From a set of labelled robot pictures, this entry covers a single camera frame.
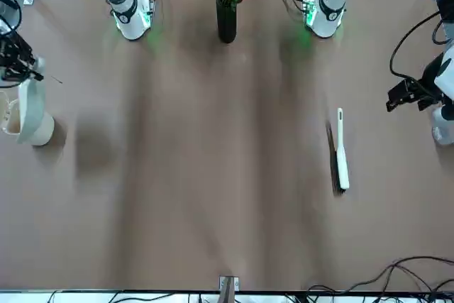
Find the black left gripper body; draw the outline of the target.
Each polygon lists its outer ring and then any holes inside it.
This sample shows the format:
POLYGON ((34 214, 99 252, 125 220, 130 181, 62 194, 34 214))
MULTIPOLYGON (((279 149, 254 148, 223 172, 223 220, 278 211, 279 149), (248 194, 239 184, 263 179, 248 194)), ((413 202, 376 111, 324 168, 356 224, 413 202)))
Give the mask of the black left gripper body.
POLYGON ((432 78, 422 77, 416 81, 407 78, 404 82, 406 85, 404 104, 417 103, 419 111, 423 111, 430 105, 438 104, 442 100, 441 90, 437 88, 432 78))

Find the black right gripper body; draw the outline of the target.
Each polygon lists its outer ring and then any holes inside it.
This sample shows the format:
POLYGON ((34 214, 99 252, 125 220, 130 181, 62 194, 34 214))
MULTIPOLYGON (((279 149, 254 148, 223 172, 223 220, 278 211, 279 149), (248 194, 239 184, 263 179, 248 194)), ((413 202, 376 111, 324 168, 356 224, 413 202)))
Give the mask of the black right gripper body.
POLYGON ((25 82, 27 79, 43 80, 38 71, 39 58, 33 49, 15 31, 1 35, 1 80, 25 82))

